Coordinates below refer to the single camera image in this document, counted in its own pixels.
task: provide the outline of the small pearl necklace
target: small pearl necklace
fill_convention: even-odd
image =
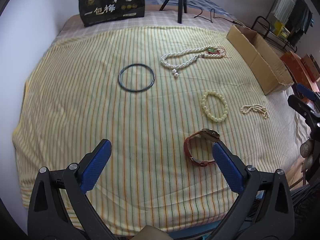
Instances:
[[[181,57],[183,55],[186,55],[186,54],[189,54],[189,53],[197,53],[197,52],[202,52],[202,51],[208,51],[208,53],[206,54],[199,54],[197,56],[194,56],[193,58],[189,59],[187,62],[185,63],[182,63],[180,65],[174,65],[174,64],[170,64],[168,62],[166,62],[166,59],[169,58],[169,57]],[[166,67],[166,68],[169,68],[169,69],[172,69],[172,74],[174,77],[178,77],[179,76],[179,72],[178,70],[179,69],[182,69],[182,68],[185,68],[187,66],[189,66],[190,64],[196,62],[198,60],[198,58],[200,57],[203,57],[203,58],[221,58],[221,57],[224,57],[226,54],[225,54],[225,49],[222,48],[222,47],[215,47],[215,46],[212,46],[212,45],[209,45],[209,46],[205,46],[205,47],[202,47],[202,48],[198,48],[198,49],[186,49],[186,50],[183,50],[183,51],[180,51],[180,52],[173,52],[173,53],[167,53],[167,54],[164,54],[162,57],[161,57],[161,65]]]
[[[247,114],[247,113],[249,113],[251,110],[254,111],[254,112],[260,112],[260,113],[262,113],[264,119],[267,119],[267,118],[269,117],[268,109],[267,109],[266,107],[262,106],[262,105],[259,105],[259,104],[254,104],[254,105],[249,105],[249,106],[244,105],[244,106],[242,106],[242,107],[240,108],[240,112],[241,112],[242,114]]]
[[[206,103],[206,99],[207,99],[207,96],[210,95],[210,96],[215,96],[217,98],[219,98],[219,100],[223,103],[224,105],[224,110],[223,110],[223,115],[220,117],[220,118],[217,118],[215,116],[213,116],[211,113],[210,113],[210,109],[209,107],[207,107],[205,105]],[[222,122],[224,121],[226,118],[227,118],[227,115],[228,115],[228,104],[227,104],[227,101],[226,99],[224,98],[224,96],[220,93],[217,93],[216,91],[214,90],[206,90],[202,96],[202,99],[201,99],[201,106],[202,106],[202,109],[204,110],[204,113],[207,115],[208,118],[210,118],[212,121],[214,122]]]

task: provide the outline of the blue gripper pad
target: blue gripper pad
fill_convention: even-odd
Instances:
[[[81,190],[83,194],[93,189],[96,184],[104,166],[111,156],[112,145],[110,141],[106,141],[99,149],[96,155],[88,164],[87,168],[82,173],[81,177]]]
[[[244,190],[242,175],[219,143],[213,144],[212,156],[217,162],[230,189],[238,194],[242,193]]]
[[[316,100],[316,95],[313,91],[310,89],[306,88],[304,85],[298,83],[296,86],[296,89],[306,98],[310,99],[311,101]]]

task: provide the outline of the wristwatch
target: wristwatch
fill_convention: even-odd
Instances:
[[[189,141],[191,138],[193,138],[194,136],[196,136],[197,134],[199,134],[201,137],[212,141],[213,143],[216,143],[218,141],[220,141],[220,134],[212,129],[209,128],[205,128],[202,129],[201,131],[195,132],[194,134],[191,134],[189,137],[187,137],[184,141],[183,144],[183,149],[184,149],[184,153],[186,154],[187,158],[195,165],[201,166],[201,167],[206,167],[207,165],[211,165],[211,164],[215,164],[216,161],[215,160],[211,160],[211,161],[200,161],[195,159],[191,152],[190,152],[190,148],[189,148]]]

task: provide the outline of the black rubber ring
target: black rubber ring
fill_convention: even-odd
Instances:
[[[143,66],[143,67],[145,67],[146,69],[150,70],[150,72],[151,72],[151,74],[152,74],[152,77],[153,77],[150,85],[148,85],[147,87],[145,87],[145,88],[143,88],[143,89],[140,89],[140,90],[129,89],[129,88],[126,88],[124,85],[122,85],[122,83],[121,83],[121,75],[123,74],[123,72],[124,72],[126,69],[128,69],[128,68],[130,68],[130,67],[133,67],[133,66]],[[119,86],[120,86],[122,89],[124,89],[124,90],[126,90],[126,91],[129,91],[129,92],[135,92],[135,93],[136,93],[136,92],[146,91],[146,90],[148,90],[149,88],[151,88],[151,87],[153,86],[153,83],[154,83],[154,82],[155,82],[155,73],[153,72],[152,68],[150,68],[150,67],[147,66],[147,65],[140,64],[140,63],[134,63],[134,64],[131,64],[131,65],[129,65],[129,66],[124,67],[124,68],[120,71],[119,76],[118,76]]]

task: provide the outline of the red box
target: red box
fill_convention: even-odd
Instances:
[[[319,92],[316,82],[311,80],[306,68],[301,62],[301,58],[297,54],[292,51],[286,52],[282,55],[281,60],[286,63],[297,83],[301,83],[313,92]]]
[[[320,80],[320,73],[316,68],[316,65],[313,63],[312,59],[308,54],[306,54],[302,59],[301,62],[305,66],[308,74],[313,82],[318,82]]]

